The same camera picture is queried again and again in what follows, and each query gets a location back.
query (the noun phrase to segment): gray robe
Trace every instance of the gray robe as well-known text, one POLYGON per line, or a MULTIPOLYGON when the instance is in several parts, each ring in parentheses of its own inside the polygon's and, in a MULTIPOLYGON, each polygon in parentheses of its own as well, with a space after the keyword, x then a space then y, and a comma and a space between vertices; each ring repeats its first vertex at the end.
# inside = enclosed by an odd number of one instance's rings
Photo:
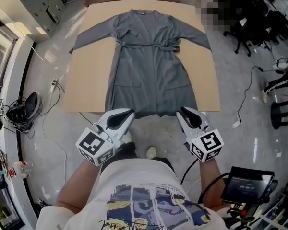
POLYGON ((180 38, 210 49, 206 34, 156 10, 130 10, 79 34, 74 49, 109 36, 116 48, 106 111, 132 108, 141 117, 175 115, 182 106, 196 108, 188 74, 175 52, 180 38))

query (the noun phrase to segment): robe sleeve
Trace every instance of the robe sleeve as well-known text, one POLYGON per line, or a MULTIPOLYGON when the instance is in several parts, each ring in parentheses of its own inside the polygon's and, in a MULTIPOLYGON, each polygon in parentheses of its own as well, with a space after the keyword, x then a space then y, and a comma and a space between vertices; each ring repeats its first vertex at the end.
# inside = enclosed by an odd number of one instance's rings
POLYGON ((77 36, 77 40, 73 49, 78 49, 103 38, 111 36, 115 31, 119 22, 118 15, 113 16, 77 36))
POLYGON ((193 26, 190 26, 185 22, 174 18, 173 16, 170 16, 170 20, 175 30, 178 32, 180 38, 188 39, 195 44, 211 49, 207 35, 205 33, 201 32, 193 26))

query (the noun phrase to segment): brown cardboard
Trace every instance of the brown cardboard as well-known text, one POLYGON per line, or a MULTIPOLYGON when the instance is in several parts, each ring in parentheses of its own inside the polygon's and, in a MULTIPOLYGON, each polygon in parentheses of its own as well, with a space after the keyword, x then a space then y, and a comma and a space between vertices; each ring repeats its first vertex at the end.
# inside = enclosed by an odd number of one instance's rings
MULTIPOLYGON (((127 0, 90 5, 79 33, 130 9, 158 10, 204 32, 193 6, 164 1, 127 0)), ((114 49, 114 38, 105 38, 73 52, 64 96, 65 112, 104 112, 114 49)), ((219 92, 211 51, 182 39, 177 56, 188 72, 198 110, 219 111, 219 92)))

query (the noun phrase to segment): black stool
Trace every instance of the black stool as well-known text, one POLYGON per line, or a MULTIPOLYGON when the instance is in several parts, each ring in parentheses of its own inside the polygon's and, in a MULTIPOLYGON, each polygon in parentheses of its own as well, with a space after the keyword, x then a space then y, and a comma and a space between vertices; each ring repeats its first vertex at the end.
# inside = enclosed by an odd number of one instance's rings
POLYGON ((287 113, 282 113, 280 110, 281 106, 288 105, 288 101, 286 102, 273 102, 271 106, 271 122, 272 126, 274 129, 278 129, 280 126, 286 126, 288 125, 287 122, 282 122, 283 117, 288 117, 288 112, 287 113))

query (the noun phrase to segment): gray floor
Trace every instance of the gray floor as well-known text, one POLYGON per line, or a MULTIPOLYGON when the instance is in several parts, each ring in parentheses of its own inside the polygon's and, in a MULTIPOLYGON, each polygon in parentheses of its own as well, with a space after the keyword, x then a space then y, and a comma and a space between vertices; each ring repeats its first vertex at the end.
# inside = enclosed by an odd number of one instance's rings
MULTIPOLYGON (((71 60, 68 51, 76 40, 77 30, 84 16, 83 3, 84 0, 77 0, 68 4, 64 18, 53 38, 37 45, 36 51, 43 61, 35 54, 32 57, 24 96, 28 96, 32 91, 39 92, 44 104, 43 112, 48 109, 52 80, 58 78, 61 85, 65 87, 65 76, 71 60)), ((274 60, 270 52, 261 47, 256 47, 257 53, 253 47, 251 57, 247 57, 243 48, 235 54, 237 41, 229 36, 224 37, 222 33, 207 28, 221 99, 221 111, 207 113, 207 116, 214 128, 219 129, 225 141, 225 146, 216 160, 222 173, 228 172, 232 166, 272 170, 280 181, 280 188, 288 179, 288 126, 274 130, 269 113, 275 96, 279 102, 288 100, 288 97, 282 95, 288 94, 288 88, 272 92, 269 102, 264 104, 261 101, 260 90, 266 81, 278 78, 280 75, 274 72, 260 73, 254 69, 253 83, 240 111, 242 124, 231 128, 237 121, 236 112, 243 100, 244 90, 250 84, 251 68, 257 65, 265 70, 271 69, 274 60), (254 151, 255 140, 258 142, 257 151, 254 151)), ((288 57, 288 46, 283 42, 278 46, 273 45, 273 54, 276 58, 288 57)), ((90 127, 90 124, 79 114, 63 112, 64 93, 61 92, 60 96, 60 101, 46 119, 45 117, 36 119, 34 137, 32 139, 27 135, 21 137, 24 159, 34 164, 33 174, 28 178, 33 199, 36 201, 42 198, 50 204, 54 202, 65 183, 64 171, 69 178, 81 163, 82 157, 75 143, 85 127, 90 127)), ((52 96, 52 103, 57 98, 58 90, 52 96)), ((92 122, 99 118, 89 113, 84 115, 92 122)), ((135 120, 131 133, 139 156, 144 157, 145 150, 150 145, 156 146, 158 156, 167 157, 171 161, 179 180, 195 160, 183 145, 185 136, 175 117, 160 118, 155 115, 135 120)), ((194 201, 197 201, 200 194, 199 178, 199 165, 196 164, 189 171, 183 184, 194 201)))

